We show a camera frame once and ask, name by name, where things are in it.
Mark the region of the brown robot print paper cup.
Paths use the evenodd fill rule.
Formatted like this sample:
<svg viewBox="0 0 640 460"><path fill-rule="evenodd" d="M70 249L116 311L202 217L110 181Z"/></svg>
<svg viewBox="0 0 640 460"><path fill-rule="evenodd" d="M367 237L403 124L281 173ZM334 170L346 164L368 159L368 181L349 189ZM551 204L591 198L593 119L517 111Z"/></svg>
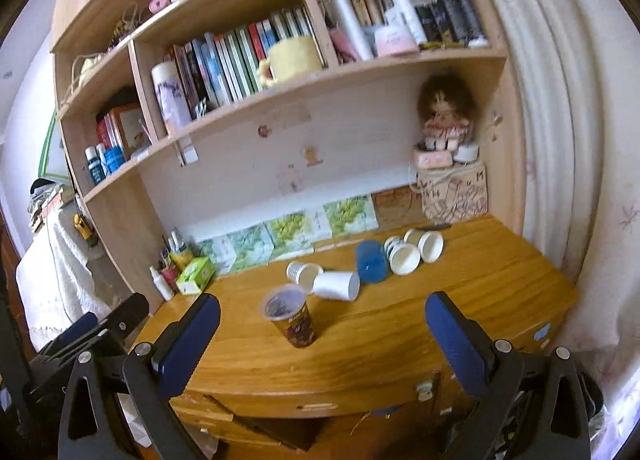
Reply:
<svg viewBox="0 0 640 460"><path fill-rule="evenodd" d="M262 316L296 348L314 343L316 332L307 306L307 293L297 285L271 289L262 300Z"/></svg>

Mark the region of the striped leaf print paper cup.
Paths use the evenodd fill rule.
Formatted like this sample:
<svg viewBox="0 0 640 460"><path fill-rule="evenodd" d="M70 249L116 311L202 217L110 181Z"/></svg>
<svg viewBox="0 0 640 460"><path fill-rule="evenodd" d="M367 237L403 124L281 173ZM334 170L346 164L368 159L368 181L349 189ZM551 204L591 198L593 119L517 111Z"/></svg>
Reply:
<svg viewBox="0 0 640 460"><path fill-rule="evenodd" d="M387 238L383 249L390 270L397 276L412 274L421 263L419 249L411 243L406 243L400 237Z"/></svg>

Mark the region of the small white paper cup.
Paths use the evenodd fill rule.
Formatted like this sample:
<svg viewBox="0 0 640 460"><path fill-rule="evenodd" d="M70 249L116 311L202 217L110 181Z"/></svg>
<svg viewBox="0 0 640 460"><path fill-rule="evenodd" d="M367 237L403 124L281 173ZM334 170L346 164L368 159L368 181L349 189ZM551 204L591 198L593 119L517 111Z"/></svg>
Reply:
<svg viewBox="0 0 640 460"><path fill-rule="evenodd" d="M411 228L405 233L404 242L416 246L424 263L434 263L444 250L444 237L437 231Z"/></svg>

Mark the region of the checkered paper cup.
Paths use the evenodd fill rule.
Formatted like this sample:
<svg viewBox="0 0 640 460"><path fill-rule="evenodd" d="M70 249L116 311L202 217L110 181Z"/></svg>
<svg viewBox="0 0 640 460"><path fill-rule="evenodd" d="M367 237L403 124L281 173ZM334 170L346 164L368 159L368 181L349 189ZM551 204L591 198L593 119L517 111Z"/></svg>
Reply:
<svg viewBox="0 0 640 460"><path fill-rule="evenodd" d="M314 280L324 273L322 266L314 263L292 261L285 269L285 275L293 284L310 293L314 289Z"/></svg>

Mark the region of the blue plastic cup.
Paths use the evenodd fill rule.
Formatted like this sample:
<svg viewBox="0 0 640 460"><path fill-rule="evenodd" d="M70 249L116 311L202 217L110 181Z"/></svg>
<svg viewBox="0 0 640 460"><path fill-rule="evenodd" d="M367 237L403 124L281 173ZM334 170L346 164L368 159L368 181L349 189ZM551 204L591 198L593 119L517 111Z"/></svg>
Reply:
<svg viewBox="0 0 640 460"><path fill-rule="evenodd" d="M363 284L382 283L388 275L388 264L382 245L376 240L363 240L356 248L356 264Z"/></svg>

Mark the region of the plain white paper cup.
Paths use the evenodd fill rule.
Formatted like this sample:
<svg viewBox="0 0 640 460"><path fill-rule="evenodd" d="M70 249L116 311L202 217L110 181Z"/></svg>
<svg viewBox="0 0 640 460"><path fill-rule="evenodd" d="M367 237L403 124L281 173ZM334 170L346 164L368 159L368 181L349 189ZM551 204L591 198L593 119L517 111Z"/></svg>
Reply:
<svg viewBox="0 0 640 460"><path fill-rule="evenodd" d="M355 301L359 295L360 278L355 272L324 272L314 278L311 293L334 301Z"/></svg>

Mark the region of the green tissue box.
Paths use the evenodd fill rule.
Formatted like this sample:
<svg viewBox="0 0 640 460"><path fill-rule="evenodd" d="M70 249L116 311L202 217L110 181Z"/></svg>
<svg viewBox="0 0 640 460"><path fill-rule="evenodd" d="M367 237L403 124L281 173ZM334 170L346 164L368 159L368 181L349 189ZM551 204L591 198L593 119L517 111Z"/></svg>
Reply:
<svg viewBox="0 0 640 460"><path fill-rule="evenodd" d="M215 274L216 267L209 257L194 258L178 276L178 290L183 295L199 295Z"/></svg>

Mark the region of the white small bottle on desk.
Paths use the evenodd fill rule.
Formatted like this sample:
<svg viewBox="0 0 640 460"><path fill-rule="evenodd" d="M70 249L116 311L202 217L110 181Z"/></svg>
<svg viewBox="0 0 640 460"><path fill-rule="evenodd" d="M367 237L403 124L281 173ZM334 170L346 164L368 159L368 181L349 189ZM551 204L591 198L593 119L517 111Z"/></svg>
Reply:
<svg viewBox="0 0 640 460"><path fill-rule="evenodd" d="M150 274L153 284L162 298L165 301L170 301L175 296L175 292L171 289L165 277L154 266L150 266Z"/></svg>

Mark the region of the wooden desk drawer front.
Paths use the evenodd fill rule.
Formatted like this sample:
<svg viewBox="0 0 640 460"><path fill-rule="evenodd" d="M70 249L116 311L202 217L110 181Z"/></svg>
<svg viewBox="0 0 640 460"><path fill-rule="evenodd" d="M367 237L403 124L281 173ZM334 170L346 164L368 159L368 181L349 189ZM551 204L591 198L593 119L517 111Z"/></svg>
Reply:
<svg viewBox="0 0 640 460"><path fill-rule="evenodd" d="M435 396L437 378L422 381L399 381L370 388L350 388L317 394L209 395L239 417L303 419L341 417L358 412L395 408L408 402L427 402Z"/></svg>

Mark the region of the printed canvas storage box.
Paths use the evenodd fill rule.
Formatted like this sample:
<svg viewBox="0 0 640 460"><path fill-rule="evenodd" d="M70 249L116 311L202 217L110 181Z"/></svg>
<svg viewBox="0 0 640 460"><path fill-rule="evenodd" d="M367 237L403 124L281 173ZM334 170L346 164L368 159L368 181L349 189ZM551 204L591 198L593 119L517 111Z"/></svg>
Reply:
<svg viewBox="0 0 640 460"><path fill-rule="evenodd" d="M486 167L482 161L420 170L416 186L420 189L423 213L434 223L459 223L488 212Z"/></svg>

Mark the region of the pink small box under doll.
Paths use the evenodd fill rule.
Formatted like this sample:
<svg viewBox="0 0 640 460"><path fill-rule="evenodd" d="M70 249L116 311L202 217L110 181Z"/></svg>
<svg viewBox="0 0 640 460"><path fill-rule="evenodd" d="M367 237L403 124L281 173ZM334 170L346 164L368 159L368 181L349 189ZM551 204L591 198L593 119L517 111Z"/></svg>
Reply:
<svg viewBox="0 0 640 460"><path fill-rule="evenodd" d="M448 150L415 149L412 161L418 170L446 169L454 165L454 159Z"/></svg>

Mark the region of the white floral thermos bottle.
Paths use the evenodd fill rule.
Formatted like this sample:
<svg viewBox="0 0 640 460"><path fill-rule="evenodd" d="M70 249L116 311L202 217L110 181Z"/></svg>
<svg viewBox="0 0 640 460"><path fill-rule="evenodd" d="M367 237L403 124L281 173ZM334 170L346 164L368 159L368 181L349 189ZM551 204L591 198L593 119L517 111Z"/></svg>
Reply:
<svg viewBox="0 0 640 460"><path fill-rule="evenodd" d="M174 61L166 61L152 68L154 92L167 133L175 135L192 121L186 95Z"/></svg>

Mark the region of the wooden bookshelf unit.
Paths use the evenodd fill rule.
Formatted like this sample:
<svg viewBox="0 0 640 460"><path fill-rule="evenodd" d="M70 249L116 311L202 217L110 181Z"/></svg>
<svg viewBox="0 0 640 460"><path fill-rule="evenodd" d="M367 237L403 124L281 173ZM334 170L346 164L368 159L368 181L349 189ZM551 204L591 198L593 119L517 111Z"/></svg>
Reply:
<svg viewBox="0 0 640 460"><path fill-rule="evenodd" d="M168 46L296 2L309 10L326 67L169 133L151 76ZM468 85L488 210L520 233L526 182L520 90L495 3L475 3L487 48L363 63L338 61L316 0L182 0L122 41L80 88L58 95L58 118L81 203L127 289L144 295L152 309L162 305L149 268L171 229L230 233L329 200L404 186L419 88L432 75L453 74ZM99 110L124 87L137 93L151 146L93 185L85 149L96 140Z"/></svg>

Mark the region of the brown haired rag doll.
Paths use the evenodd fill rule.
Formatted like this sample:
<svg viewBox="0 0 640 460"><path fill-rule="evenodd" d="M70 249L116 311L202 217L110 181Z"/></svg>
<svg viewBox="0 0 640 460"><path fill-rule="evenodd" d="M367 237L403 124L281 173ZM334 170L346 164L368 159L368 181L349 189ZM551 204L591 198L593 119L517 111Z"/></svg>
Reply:
<svg viewBox="0 0 640 460"><path fill-rule="evenodd" d="M435 75L428 78L420 89L416 109L428 148L454 153L469 139L470 116L474 113L475 103L470 89L459 77Z"/></svg>

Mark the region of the pink round cream jar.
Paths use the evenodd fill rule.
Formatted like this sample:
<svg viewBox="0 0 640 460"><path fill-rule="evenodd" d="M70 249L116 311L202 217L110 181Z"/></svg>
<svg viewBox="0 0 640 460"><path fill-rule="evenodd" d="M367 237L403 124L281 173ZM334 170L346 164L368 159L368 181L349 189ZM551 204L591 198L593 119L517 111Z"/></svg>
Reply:
<svg viewBox="0 0 640 460"><path fill-rule="evenodd" d="M420 51L413 35L404 25L387 25L375 30L374 41L378 57L414 54Z"/></svg>

